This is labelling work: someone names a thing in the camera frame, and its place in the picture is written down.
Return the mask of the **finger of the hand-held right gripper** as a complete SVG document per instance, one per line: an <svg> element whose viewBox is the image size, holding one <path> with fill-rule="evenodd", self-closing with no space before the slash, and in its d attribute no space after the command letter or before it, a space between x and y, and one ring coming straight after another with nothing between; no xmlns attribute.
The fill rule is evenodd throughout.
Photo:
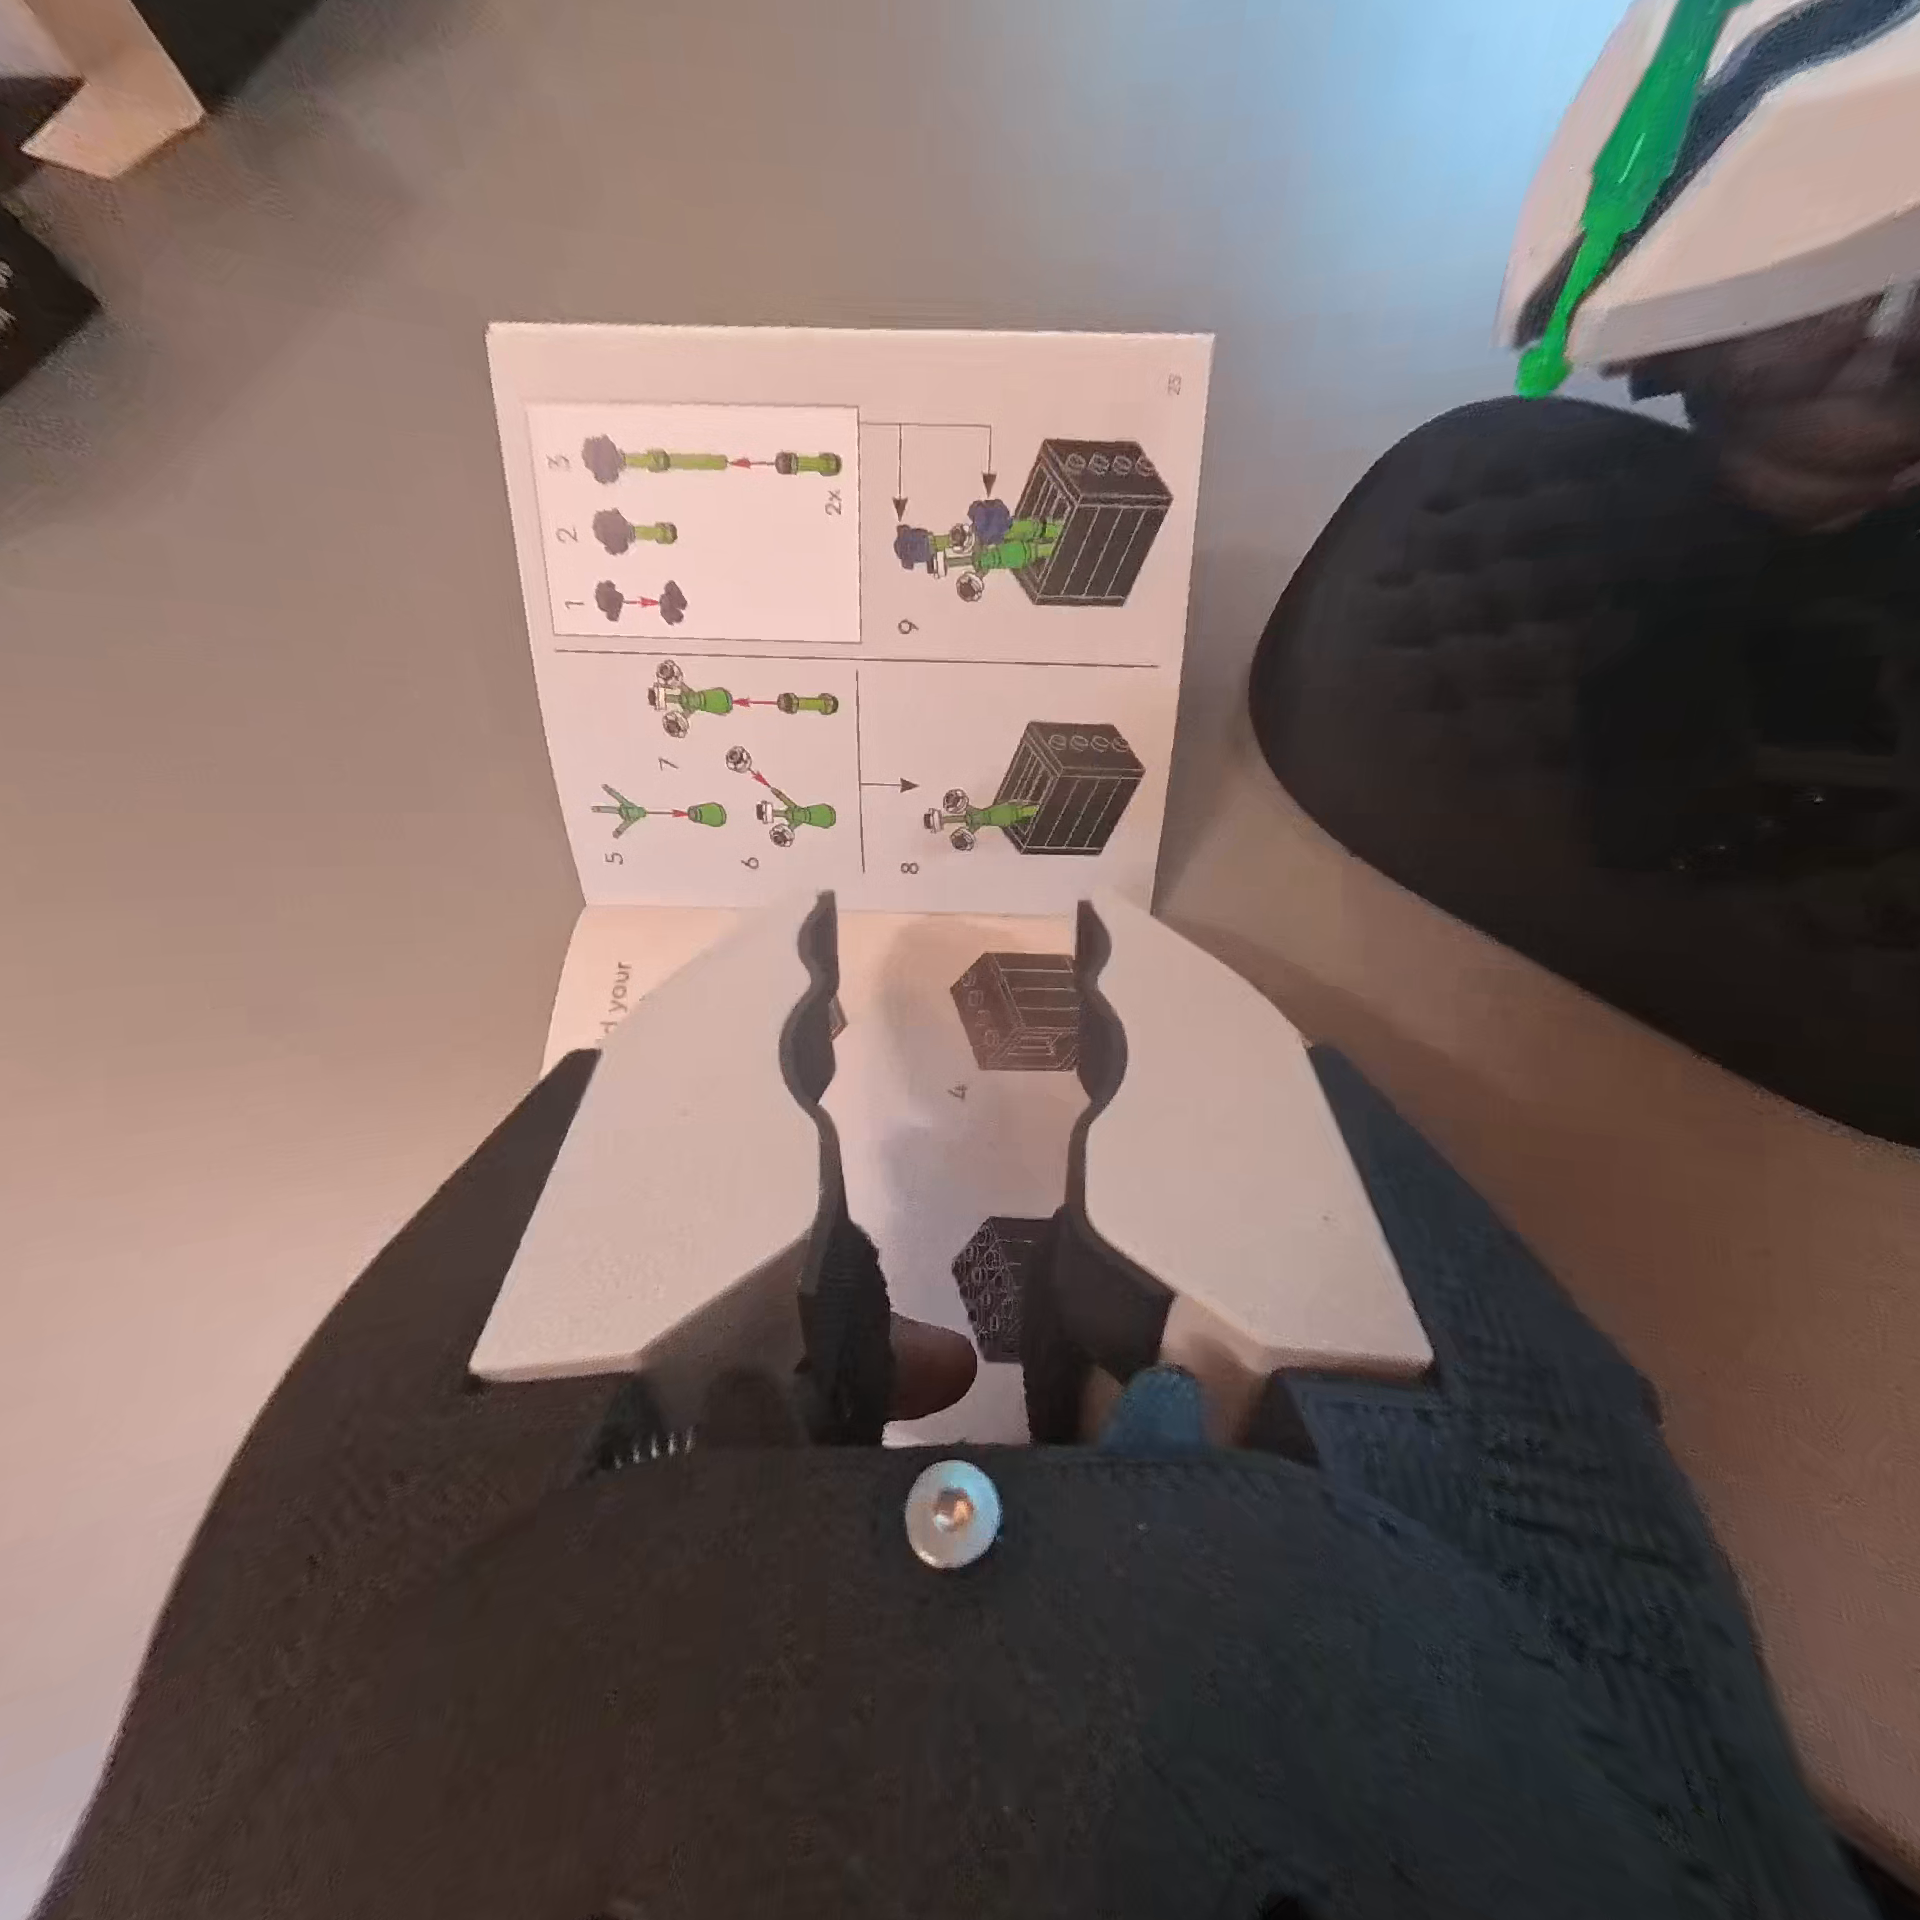
<svg viewBox="0 0 1920 1920"><path fill-rule="evenodd" d="M1914 5L1762 6L1575 313L1575 365L1778 328L1914 276Z"/></svg>
<svg viewBox="0 0 1920 1920"><path fill-rule="evenodd" d="M1593 159L1655 56L1670 13L1672 3L1630 5L1559 118L1505 254L1496 305L1502 347L1519 349L1537 333L1526 319L1529 305L1576 245Z"/></svg>

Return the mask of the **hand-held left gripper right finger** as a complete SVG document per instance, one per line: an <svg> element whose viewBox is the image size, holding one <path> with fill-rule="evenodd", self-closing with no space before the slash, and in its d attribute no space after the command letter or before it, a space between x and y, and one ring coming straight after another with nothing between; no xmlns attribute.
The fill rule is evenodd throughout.
<svg viewBox="0 0 1920 1920"><path fill-rule="evenodd" d="M1026 1276L1026 1429L1169 1366L1238 1441L1272 1376L1413 1385L1432 1343L1302 1032L1114 895L1076 904L1085 1108Z"/></svg>

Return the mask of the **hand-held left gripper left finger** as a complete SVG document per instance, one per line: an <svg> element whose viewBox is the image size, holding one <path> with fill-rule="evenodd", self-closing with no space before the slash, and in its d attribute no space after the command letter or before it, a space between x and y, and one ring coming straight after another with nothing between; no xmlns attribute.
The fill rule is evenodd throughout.
<svg viewBox="0 0 1920 1920"><path fill-rule="evenodd" d="M765 1376L807 1437L873 1444L889 1299L825 1111L833 895L765 904L598 1047L468 1368L634 1377L669 1431Z"/></svg>

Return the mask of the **green lego flower stem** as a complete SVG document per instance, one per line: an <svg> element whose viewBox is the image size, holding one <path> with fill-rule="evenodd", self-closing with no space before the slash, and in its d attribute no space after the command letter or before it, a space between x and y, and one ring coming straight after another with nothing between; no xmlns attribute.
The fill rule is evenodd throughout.
<svg viewBox="0 0 1920 1920"><path fill-rule="evenodd" d="M1661 37L1591 165L1578 237L1543 333L1517 360L1516 395L1552 395L1568 380L1578 305L1641 229L1682 151L1698 87L1740 3L1676 3Z"/></svg>

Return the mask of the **lego instruction booklet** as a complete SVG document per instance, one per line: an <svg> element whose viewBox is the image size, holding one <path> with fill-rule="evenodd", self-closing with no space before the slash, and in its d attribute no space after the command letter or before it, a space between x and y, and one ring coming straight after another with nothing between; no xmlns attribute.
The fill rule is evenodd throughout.
<svg viewBox="0 0 1920 1920"><path fill-rule="evenodd" d="M901 1437L1024 1440L1071 912L1159 889L1212 341L498 324L486 357L583 884L543 1061L831 891L853 1219L978 1353Z"/></svg>

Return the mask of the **person's right hand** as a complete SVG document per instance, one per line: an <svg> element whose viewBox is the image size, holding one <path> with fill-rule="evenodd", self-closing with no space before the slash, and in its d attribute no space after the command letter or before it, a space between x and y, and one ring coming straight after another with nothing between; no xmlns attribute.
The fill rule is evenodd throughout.
<svg viewBox="0 0 1920 1920"><path fill-rule="evenodd" d="M1679 398L1722 486L1799 533L1914 500L1913 286L1641 360L1626 387Z"/></svg>

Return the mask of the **black padded wrist rest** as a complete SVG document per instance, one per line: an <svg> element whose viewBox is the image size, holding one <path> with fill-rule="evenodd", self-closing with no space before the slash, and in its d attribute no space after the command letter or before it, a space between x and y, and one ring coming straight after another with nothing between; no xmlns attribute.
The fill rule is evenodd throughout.
<svg viewBox="0 0 1920 1920"><path fill-rule="evenodd" d="M1686 430L1485 399L1361 475L1254 649L1340 846L1812 1112L1917 1143L1914 503L1791 533Z"/></svg>

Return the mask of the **black printed cardboard box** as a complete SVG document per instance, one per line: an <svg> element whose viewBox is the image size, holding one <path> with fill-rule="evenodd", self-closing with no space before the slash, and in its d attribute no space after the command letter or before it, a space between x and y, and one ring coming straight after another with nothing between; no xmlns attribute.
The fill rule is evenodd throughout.
<svg viewBox="0 0 1920 1920"><path fill-rule="evenodd" d="M102 313L97 295L22 221L2 190L2 395L47 365Z"/></svg>

